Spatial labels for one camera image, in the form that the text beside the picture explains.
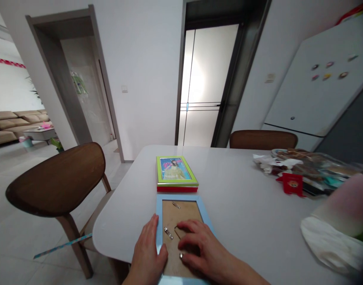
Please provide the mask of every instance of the bathroom door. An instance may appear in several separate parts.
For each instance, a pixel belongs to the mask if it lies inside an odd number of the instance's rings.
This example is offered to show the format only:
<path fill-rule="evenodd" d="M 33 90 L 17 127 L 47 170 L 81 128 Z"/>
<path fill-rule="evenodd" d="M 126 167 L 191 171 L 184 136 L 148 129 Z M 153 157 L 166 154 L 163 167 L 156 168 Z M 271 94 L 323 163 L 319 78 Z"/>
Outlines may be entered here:
<path fill-rule="evenodd" d="M 178 145 L 211 146 L 237 30 L 186 31 Z"/>
<path fill-rule="evenodd" d="M 99 66 L 93 52 L 94 37 L 61 40 L 64 55 L 76 86 L 91 138 L 101 146 L 113 139 L 111 120 L 104 100 L 103 86 L 99 79 Z"/>

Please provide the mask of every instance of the green frame border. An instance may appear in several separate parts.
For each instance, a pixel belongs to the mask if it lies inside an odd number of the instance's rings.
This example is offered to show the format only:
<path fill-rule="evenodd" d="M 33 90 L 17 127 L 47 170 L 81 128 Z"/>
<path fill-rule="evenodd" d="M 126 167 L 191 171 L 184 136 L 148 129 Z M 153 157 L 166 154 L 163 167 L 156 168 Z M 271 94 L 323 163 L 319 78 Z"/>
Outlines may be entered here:
<path fill-rule="evenodd" d="M 162 168 L 160 166 L 160 159 L 161 158 L 181 158 L 181 160 L 183 161 L 186 170 L 189 173 L 189 176 L 191 177 L 191 179 L 179 179 L 179 180 L 163 180 L 162 179 Z M 173 185 L 173 186 L 177 186 L 177 185 L 181 185 L 181 186 L 198 186 L 198 181 L 196 179 L 196 177 L 194 176 L 192 170 L 190 169 L 188 163 L 186 162 L 184 156 L 157 156 L 156 157 L 156 165 L 157 165 L 157 169 L 158 169 L 158 186 L 169 186 L 169 185 Z"/>

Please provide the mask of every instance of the trash bin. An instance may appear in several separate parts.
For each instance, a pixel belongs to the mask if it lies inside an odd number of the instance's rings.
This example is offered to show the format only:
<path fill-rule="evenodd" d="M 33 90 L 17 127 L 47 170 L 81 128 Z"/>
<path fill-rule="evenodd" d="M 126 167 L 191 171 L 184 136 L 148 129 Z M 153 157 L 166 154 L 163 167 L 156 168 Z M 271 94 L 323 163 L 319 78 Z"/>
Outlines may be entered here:
<path fill-rule="evenodd" d="M 34 146 L 32 144 L 32 140 L 30 138 L 19 137 L 19 142 L 21 142 L 25 148 L 30 148 L 30 147 Z"/>

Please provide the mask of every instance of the light blue tape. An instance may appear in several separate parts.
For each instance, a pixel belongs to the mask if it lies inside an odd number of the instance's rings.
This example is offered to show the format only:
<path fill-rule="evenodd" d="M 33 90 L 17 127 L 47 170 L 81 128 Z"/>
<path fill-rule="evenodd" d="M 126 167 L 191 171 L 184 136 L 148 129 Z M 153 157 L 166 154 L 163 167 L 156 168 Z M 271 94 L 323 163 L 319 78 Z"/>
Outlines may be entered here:
<path fill-rule="evenodd" d="M 44 252 L 42 252 L 42 253 L 39 253 L 39 254 L 37 254 L 37 255 L 35 255 L 35 256 L 34 256 L 34 259 L 39 258 L 39 257 L 41 257 L 41 256 L 43 256 L 43 255 L 47 255 L 48 253 L 54 252 L 54 251 L 56 251 L 56 250 L 58 250 L 58 249 L 61 249 L 61 248 L 65 247 L 65 246 L 72 245 L 72 244 L 74 244 L 74 243 L 76 243 L 76 242 L 80 242 L 80 241 L 82 241 L 82 240 L 84 240 L 84 239 L 87 239 L 87 238 L 91 238 L 91 237 L 92 237 L 92 235 L 93 235 L 93 234 L 88 234 L 88 235 L 85 235 L 85 236 L 79 237 L 78 239 L 74 239 L 74 240 L 72 240 L 72 241 L 69 241 L 69 242 L 67 242 L 67 243 L 64 243 L 63 245 L 59 245 L 59 246 L 57 246 L 57 247 L 54 247 L 54 248 L 52 248 L 52 249 L 49 249 L 49 250 L 44 251 Z"/>

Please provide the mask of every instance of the beige sofa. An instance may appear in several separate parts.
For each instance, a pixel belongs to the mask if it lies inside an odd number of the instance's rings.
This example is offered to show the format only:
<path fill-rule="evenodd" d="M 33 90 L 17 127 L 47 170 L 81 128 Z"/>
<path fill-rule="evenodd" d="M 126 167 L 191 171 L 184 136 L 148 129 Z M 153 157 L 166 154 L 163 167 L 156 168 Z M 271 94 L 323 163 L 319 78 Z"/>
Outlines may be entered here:
<path fill-rule="evenodd" d="M 17 140 L 23 131 L 39 127 L 45 122 L 52 124 L 46 110 L 0 112 L 0 144 Z"/>

